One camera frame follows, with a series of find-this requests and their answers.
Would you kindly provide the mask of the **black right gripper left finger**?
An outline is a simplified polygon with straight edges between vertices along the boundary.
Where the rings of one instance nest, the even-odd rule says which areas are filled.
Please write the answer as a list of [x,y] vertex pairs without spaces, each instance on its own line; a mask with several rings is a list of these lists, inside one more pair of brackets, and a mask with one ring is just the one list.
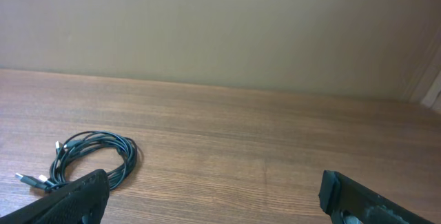
[[60,185],[21,174],[16,177],[22,183],[49,194],[1,217],[1,224],[101,222],[110,196],[110,184],[104,170],[95,170],[73,182]]

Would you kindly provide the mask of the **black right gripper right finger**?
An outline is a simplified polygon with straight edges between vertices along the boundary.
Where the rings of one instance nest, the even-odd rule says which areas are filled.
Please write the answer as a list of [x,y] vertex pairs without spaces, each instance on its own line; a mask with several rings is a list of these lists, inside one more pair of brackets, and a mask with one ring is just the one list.
[[332,223],[433,224],[337,171],[323,172],[318,196]]

